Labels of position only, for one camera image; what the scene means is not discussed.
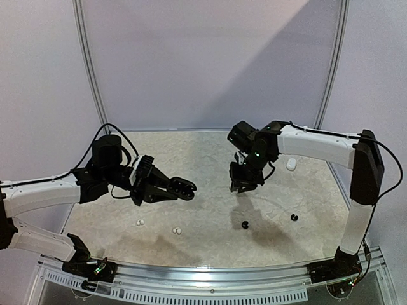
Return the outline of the black earbud charging case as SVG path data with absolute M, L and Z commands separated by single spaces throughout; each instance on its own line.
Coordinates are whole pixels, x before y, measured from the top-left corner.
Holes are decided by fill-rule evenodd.
M 192 200 L 197 191 L 196 185 L 180 177 L 172 177 L 166 187 L 167 191 L 182 200 Z

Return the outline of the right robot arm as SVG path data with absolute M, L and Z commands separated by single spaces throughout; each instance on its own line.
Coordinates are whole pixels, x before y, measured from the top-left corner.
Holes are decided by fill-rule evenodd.
M 227 139 L 238 149 L 230 164 L 232 192 L 252 191 L 265 183 L 263 169 L 280 155 L 296 155 L 335 163 L 352 171 L 350 210 L 339 254 L 329 263 L 329 272 L 342 277 L 352 269 L 355 255 L 369 228 L 384 174 L 383 159 L 375 135 L 335 133 L 272 121 L 258 130 L 245 121 L 233 126 Z

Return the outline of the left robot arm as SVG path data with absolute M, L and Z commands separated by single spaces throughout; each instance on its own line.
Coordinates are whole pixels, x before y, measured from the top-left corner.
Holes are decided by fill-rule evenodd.
M 153 157 L 132 159 L 117 135 L 104 135 L 92 145 L 92 157 L 83 168 L 39 182 L 1 184 L 1 248 L 19 248 L 68 262 L 81 276 L 90 275 L 94 261 L 80 238 L 30 226 L 17 216 L 31 210 L 64 204 L 93 202 L 117 187 L 128 191 L 135 205 L 167 200 L 190 200 L 195 185 L 179 177 L 168 178 L 153 164 Z

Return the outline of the white oval charging case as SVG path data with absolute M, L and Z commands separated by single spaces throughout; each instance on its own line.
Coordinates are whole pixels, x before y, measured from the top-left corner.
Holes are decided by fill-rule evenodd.
M 287 168 L 289 171 L 294 171 L 294 170 L 296 169 L 296 166 L 297 166 L 297 161 L 296 161 L 296 159 L 294 159 L 294 158 L 289 158 L 288 161 L 287 161 L 287 163 L 286 163 L 286 168 Z

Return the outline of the white clip earbud right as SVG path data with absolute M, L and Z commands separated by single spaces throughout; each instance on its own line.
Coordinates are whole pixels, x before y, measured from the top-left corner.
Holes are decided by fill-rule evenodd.
M 172 232 L 176 235 L 181 235 L 182 234 L 182 229 L 180 227 L 175 227 L 172 229 Z

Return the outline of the aluminium front rail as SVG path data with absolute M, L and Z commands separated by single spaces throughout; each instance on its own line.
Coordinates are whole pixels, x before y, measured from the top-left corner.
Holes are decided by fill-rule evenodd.
M 379 248 L 362 261 L 366 276 L 336 288 L 313 282 L 306 263 L 263 268 L 171 268 L 123 263 L 112 283 L 91 283 L 39 261 L 29 304 L 397 304 Z

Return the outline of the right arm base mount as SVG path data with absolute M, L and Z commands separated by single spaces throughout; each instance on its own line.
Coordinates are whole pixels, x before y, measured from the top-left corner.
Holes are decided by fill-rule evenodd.
M 362 271 L 357 254 L 349 255 L 342 252 L 336 254 L 332 259 L 311 262 L 306 265 L 306 268 L 312 283 L 347 278 L 358 275 Z

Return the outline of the left aluminium frame post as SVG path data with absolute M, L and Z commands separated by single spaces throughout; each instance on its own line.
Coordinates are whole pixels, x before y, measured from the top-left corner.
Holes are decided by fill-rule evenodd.
M 83 7 L 83 1 L 73 0 L 74 17 L 76 21 L 76 28 L 78 32 L 79 47 L 81 49 L 83 63 L 85 66 L 86 76 L 88 78 L 88 84 L 90 92 L 95 104 L 95 109 L 102 125 L 109 122 L 107 118 L 107 112 L 102 101 L 102 95 L 99 89 L 97 76 L 95 73 L 95 67 L 93 64 L 92 52 L 90 49 L 90 42 L 88 39 L 88 32 L 86 30 L 85 11 Z

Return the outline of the aluminium frame post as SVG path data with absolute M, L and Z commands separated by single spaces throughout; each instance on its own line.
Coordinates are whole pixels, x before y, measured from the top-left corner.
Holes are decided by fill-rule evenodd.
M 109 122 L 107 118 L 107 112 L 102 101 L 102 95 L 99 89 L 97 76 L 95 73 L 95 67 L 93 64 L 92 52 L 90 49 L 90 42 L 88 39 L 88 32 L 86 30 L 85 11 L 83 7 L 83 1 L 73 0 L 74 17 L 76 21 L 76 28 L 78 32 L 79 47 L 81 49 L 83 63 L 85 66 L 86 76 L 88 78 L 88 84 L 90 92 L 95 104 L 95 109 L 102 125 Z
M 324 86 L 320 107 L 319 110 L 317 111 L 317 115 L 314 121 L 314 128 L 316 129 L 321 129 L 322 127 L 324 117 L 328 109 L 331 92 L 333 90 L 333 86 L 335 83 L 335 77 L 340 62 L 341 49 L 343 46 L 343 40 L 345 37 L 345 31 L 347 26 L 349 2 L 350 1 L 346 0 L 339 1 L 339 12 L 336 21 L 336 29 L 333 39 L 331 58 L 329 61 L 328 76 Z

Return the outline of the right aluminium frame post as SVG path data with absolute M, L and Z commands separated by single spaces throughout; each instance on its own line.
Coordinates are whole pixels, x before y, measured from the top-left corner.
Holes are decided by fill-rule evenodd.
M 335 77 L 340 62 L 341 49 L 343 46 L 343 40 L 345 37 L 345 31 L 347 26 L 349 2 L 350 1 L 346 0 L 339 1 L 339 12 L 336 21 L 336 29 L 333 39 L 331 58 L 329 61 L 328 76 L 324 86 L 320 107 L 319 110 L 317 111 L 317 115 L 314 121 L 314 128 L 316 129 L 321 129 L 322 127 L 324 117 L 328 109 L 331 92 L 333 90 L 333 86 L 335 83 Z

